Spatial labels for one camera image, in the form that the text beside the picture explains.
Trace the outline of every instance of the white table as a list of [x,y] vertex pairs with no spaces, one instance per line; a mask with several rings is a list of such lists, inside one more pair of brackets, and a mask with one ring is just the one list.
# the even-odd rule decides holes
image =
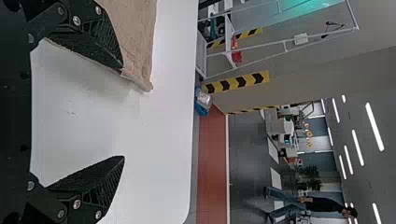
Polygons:
[[106,223],[183,223],[190,207],[197,0],[159,0],[152,93],[42,41],[32,53],[32,171],[48,184],[113,155]]

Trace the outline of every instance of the ceiling light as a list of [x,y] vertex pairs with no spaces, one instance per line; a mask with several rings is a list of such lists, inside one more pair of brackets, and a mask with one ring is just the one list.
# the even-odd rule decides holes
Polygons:
[[343,170],[344,179],[347,179],[347,173],[346,173],[346,169],[344,167],[343,157],[340,155],[339,159],[340,159],[340,164],[341,164],[341,170]]
[[376,203],[373,203],[373,210],[376,218],[376,223],[382,224],[381,217],[379,216],[378,208],[376,207]]
[[358,137],[356,136],[355,130],[352,130],[352,137],[353,137],[353,141],[355,142],[355,148],[356,151],[358,152],[358,157],[359,157],[359,161],[361,162],[361,166],[364,166],[364,159],[363,156],[361,155],[361,147],[359,146],[359,141],[358,141]]
[[376,143],[378,144],[378,148],[380,151],[385,150],[384,143],[382,142],[381,134],[379,134],[378,127],[376,126],[373,110],[370,106],[370,103],[366,104],[367,115],[369,116],[370,123],[373,128],[374,136],[376,139]]
[[334,107],[335,117],[337,118],[337,123],[340,123],[340,117],[338,116],[337,104],[335,103],[334,98],[332,98],[332,106]]
[[330,131],[330,128],[327,128],[327,132],[329,133],[330,144],[332,145],[332,131]]
[[326,114],[326,107],[324,106],[323,99],[320,100],[322,102],[323,114]]
[[308,117],[309,119],[321,119],[326,117],[325,115],[316,115],[316,116],[312,116],[312,117]]
[[353,175],[352,162],[350,161],[350,158],[349,158],[349,152],[347,151],[347,146],[344,146],[344,151],[346,152],[346,161],[347,161],[347,165],[349,167],[349,172],[351,175]]

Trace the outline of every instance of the gray floor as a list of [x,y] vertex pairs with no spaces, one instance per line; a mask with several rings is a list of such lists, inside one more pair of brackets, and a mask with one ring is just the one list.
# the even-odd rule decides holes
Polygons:
[[[271,186],[270,168],[282,176],[282,188],[292,190],[293,175],[283,160],[277,164],[268,153],[265,125],[257,113],[229,117],[231,223],[265,224],[265,212],[274,209],[273,201],[262,198],[262,187]],[[191,207],[184,224],[196,223],[199,116],[194,115],[192,138]]]

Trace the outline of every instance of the red floor stripe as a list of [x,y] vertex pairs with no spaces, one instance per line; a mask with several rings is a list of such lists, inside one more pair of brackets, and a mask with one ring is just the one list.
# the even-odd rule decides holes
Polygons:
[[214,105],[199,130],[197,224],[227,223],[225,116]]

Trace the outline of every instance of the person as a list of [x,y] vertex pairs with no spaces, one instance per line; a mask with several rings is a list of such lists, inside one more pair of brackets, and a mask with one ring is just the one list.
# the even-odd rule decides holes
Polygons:
[[272,197],[285,203],[288,206],[276,209],[268,213],[271,223],[274,223],[275,218],[282,217],[287,214],[295,214],[301,211],[309,210],[312,212],[338,212],[345,218],[358,217],[358,211],[352,207],[344,207],[343,205],[327,198],[317,197],[296,197],[285,194],[282,190],[273,187],[265,187],[264,198]]

